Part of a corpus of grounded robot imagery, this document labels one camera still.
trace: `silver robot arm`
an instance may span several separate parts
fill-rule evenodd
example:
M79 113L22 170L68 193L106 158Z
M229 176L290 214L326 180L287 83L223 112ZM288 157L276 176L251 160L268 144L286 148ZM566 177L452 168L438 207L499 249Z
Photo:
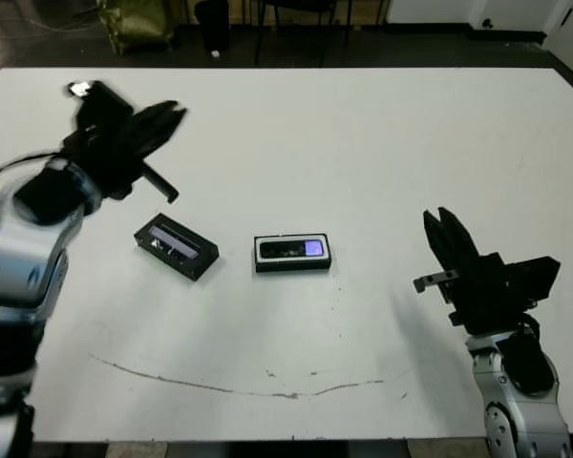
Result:
M83 100L75 132L59 152L29 157L52 157L40 174L0 193L0 458L29 454L34 412L25 398L83 219L103 199L125 198L140 177L169 202L178 196L144 159L169 140L185 109L168 101L135 114L99 81L69 89Z
M458 219L444 208L425 212L431 249L445 269L414 281L437 285L456 311L484 402L486 443L493 458L569 458L569 432L558 406L559 378L541 350L539 324L526 310L549 295L560 264L539 258L504 264L481 256Z
M522 392L505 370L498 346L513 335L476 336L466 342L469 352L475 355L474 378L484 401L490 453L495 458L569 458L569 431L558 407L556 368L543 355L554 379L551 387L539 393Z
M15 209L14 182L0 194L0 458L26 456L33 409L24 404L33 359L68 270L66 247L80 230L82 205L39 226Z

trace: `brown line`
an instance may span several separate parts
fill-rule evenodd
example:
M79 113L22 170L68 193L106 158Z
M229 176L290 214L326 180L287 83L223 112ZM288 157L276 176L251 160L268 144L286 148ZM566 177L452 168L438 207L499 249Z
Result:
M114 367L115 369L118 369L118 370L122 370L123 372L127 372L128 374L138 375L139 377L143 377L145 379L156 380L159 382L166 382L167 384L184 385L184 386L190 386L193 388L209 389L211 391L219 391L221 393L242 394L245 396L257 396L257 397L264 397L264 398L286 398L286 399L290 399L290 400L297 400L300 397L310 397L311 398L313 396L320 396L322 394L329 393L331 391L335 391L337 389L342 389L342 388L353 388L353 387L361 386L361 385L371 385L371 384L382 384L382 383L384 383L383 380L369 380L367 382L360 382L358 384L347 384L347 385L333 386L331 388L327 388L327 389L324 389L322 391L318 391L317 393L311 393L311 394L309 394L309 393L295 393L295 392L293 392L293 393L272 393L272 394L254 393L254 392L246 392L246 391L235 391L233 389L218 388L216 386L210 386L210 385L194 384L192 382L186 382L183 380L166 379L164 377L145 374L144 372L138 372L136 370L128 369L127 367L123 367L122 365L118 365L116 363L111 363L110 361L103 360L103 359L97 357L96 355L94 355L92 353L89 353L89 356L91 356L96 361L99 361L100 363L109 365L110 367Z
M371 384L383 384L383 383L384 383L383 380L368 380L366 382L360 382L358 384L338 385L338 386L334 386L332 388L324 389L322 391L319 391L318 393L311 394L310 396L320 396L321 394L329 393L330 391L335 391L336 389L353 388L355 386L371 385Z
M193 384L191 382L185 382L183 380L166 379L166 378L163 378L160 376L149 375L149 374L145 374L144 372L137 372L135 370L128 369L127 367L123 367L122 365L118 365L115 363L111 363L109 361L102 360L101 358L98 358L96 355L92 355L91 353L89 354L89 356L91 356L95 360L100 361L101 363L110 365L116 369L122 370L123 372L127 372L128 374L138 375L139 377L144 377L145 379L159 380L160 382L167 382L168 384L177 384L177 385L191 386L194 388L210 389L212 391L220 391L221 393L233 393L234 392L231 389L217 388L216 386L209 386L209 385Z

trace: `table surface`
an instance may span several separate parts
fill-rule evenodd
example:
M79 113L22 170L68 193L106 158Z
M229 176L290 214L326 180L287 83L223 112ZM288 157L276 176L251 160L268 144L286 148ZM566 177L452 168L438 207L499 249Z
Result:
M72 128L62 86L104 79L138 106L190 108L146 182L70 248L38 355L40 441L483 435L462 328L438 291L422 211L480 252L562 262L533 312L573 431L573 90L551 70L0 72L0 163ZM8 173L6 180L27 173ZM136 248L156 212L215 241L191 282ZM327 273L254 273L253 237L326 232Z

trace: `floor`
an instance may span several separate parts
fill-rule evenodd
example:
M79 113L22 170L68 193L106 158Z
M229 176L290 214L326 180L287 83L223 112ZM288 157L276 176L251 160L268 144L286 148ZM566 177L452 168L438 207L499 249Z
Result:
M182 27L171 49L113 53L105 30L92 9L95 0L0 0L0 69L3 67L253 67L257 31L231 29L231 47L219 59L203 48L198 28ZM22 17L59 29L48 30L19 20ZM537 67L556 69L573 87L573 72L538 44L476 41L464 32L394 33L386 27L352 31L344 44L344 29L329 37L324 67ZM326 44L326 31L314 28L267 30L261 67L314 68ZM33 458L219 458L265 453L294 456L314 448L323 456L372 458L488 458L483 439L381 443L237 444L40 444Z

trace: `chair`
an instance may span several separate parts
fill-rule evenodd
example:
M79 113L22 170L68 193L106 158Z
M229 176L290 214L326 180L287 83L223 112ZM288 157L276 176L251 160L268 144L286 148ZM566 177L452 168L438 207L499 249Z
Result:
M329 36L331 32L331 26L333 25L333 17L335 16L335 6L337 5L337 0L257 0L257 13L259 18L259 34L257 35L257 51L255 51L255 65L259 64L259 54L261 52L261 42L264 33L264 21L265 21L265 6L271 5L274 7L274 15L276 17L276 30L280 28L279 23L279 8L288 8L290 10L300 10L300 11L311 11L318 12L318 27L320 29L321 21L323 20L323 13L329 13L329 26L327 33L327 42L323 48L323 53L321 54L321 60L319 67L323 66L325 62L325 54L327 52L327 45L329 44Z

